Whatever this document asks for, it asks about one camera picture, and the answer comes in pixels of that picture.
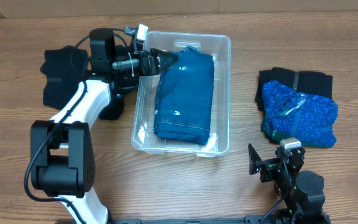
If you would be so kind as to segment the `black cloth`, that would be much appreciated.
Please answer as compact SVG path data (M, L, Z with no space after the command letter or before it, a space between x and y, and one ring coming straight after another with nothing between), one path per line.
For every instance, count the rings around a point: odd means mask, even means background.
M255 95L255 102L259 111L264 110L262 99L262 87L265 83L276 80L282 85L286 85L296 92L321 95L332 98L333 76L322 72L314 71L293 71L286 68L273 67L270 70L259 72L259 82Z

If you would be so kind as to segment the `blue jeans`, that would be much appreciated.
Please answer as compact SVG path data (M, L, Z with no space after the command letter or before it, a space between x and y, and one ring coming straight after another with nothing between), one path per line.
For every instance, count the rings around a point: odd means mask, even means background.
M205 145L211 131L213 57L187 45L164 71L155 96L154 133L158 138Z

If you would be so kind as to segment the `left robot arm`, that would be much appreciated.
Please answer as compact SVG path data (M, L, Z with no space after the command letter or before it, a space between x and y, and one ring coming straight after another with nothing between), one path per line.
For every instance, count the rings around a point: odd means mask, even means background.
M24 190L28 197L41 190L44 202L62 203L75 223L112 223L93 187L92 125L98 118L120 117L124 96L138 87L140 77L158 75L178 61L165 50L144 50L147 33L143 24L92 30L91 55L79 69L77 91L59 113L31 126Z

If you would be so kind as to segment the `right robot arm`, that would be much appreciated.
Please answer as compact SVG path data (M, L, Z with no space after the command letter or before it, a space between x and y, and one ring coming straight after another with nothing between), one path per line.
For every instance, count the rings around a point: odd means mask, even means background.
M275 157L263 160L248 145L249 174L260 174L261 182L274 182L280 199L265 215L246 216L246 223L330 223L323 212L324 178L301 168L305 149L295 138L284 139L275 148Z

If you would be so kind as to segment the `blue sparkly garment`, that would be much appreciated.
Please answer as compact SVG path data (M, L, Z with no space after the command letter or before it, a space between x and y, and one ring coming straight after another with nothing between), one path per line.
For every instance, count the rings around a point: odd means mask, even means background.
M262 87L261 131L272 143L296 138L306 147L330 148L337 141L333 126L338 105L330 98L296 92L276 80Z

